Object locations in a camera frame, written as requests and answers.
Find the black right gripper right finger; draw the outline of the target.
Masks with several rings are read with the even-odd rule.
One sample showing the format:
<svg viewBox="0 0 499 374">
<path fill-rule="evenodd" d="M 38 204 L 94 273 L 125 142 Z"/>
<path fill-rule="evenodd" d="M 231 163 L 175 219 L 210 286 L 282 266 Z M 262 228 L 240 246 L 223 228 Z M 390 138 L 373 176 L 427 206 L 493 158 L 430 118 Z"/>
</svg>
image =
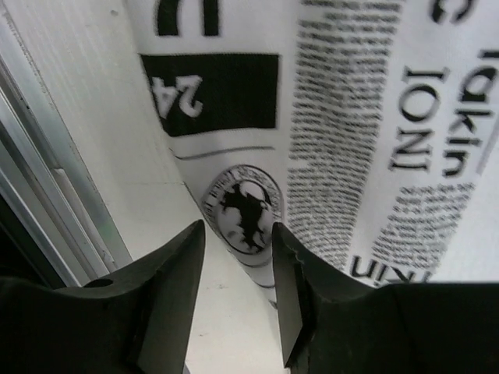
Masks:
<svg viewBox="0 0 499 374">
<path fill-rule="evenodd" d="M 370 288 L 272 229 L 284 367 L 292 373 L 495 373 L 495 283 Z"/>
</svg>

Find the newspaper print trousers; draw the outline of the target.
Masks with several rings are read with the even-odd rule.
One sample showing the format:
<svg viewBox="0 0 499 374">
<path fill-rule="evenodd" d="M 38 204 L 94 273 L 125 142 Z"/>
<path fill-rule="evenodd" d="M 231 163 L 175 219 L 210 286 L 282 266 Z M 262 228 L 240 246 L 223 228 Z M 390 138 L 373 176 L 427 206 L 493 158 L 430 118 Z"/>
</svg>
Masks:
<svg viewBox="0 0 499 374">
<path fill-rule="evenodd" d="M 182 180 L 270 303 L 277 222 L 363 288 L 430 279 L 497 140 L 497 2 L 125 7 Z"/>
</svg>

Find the aluminium frame rail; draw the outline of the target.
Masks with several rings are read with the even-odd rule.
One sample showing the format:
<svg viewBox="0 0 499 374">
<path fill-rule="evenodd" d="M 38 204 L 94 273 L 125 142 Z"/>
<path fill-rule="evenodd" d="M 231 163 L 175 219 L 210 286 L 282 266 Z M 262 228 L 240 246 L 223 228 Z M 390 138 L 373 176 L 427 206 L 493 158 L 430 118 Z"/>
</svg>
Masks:
<svg viewBox="0 0 499 374">
<path fill-rule="evenodd" d="M 1 197 L 34 242 L 22 254 L 53 288 L 133 261 L 5 3 Z"/>
</svg>

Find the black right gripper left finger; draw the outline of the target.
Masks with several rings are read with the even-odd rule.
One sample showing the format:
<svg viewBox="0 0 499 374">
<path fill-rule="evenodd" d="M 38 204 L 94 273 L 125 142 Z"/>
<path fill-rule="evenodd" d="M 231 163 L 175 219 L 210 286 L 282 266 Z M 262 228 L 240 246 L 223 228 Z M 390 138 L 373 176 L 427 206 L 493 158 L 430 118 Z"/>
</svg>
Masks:
<svg viewBox="0 0 499 374">
<path fill-rule="evenodd" d="M 205 253 L 203 221 L 82 287 L 1 279 L 4 373 L 182 373 Z"/>
</svg>

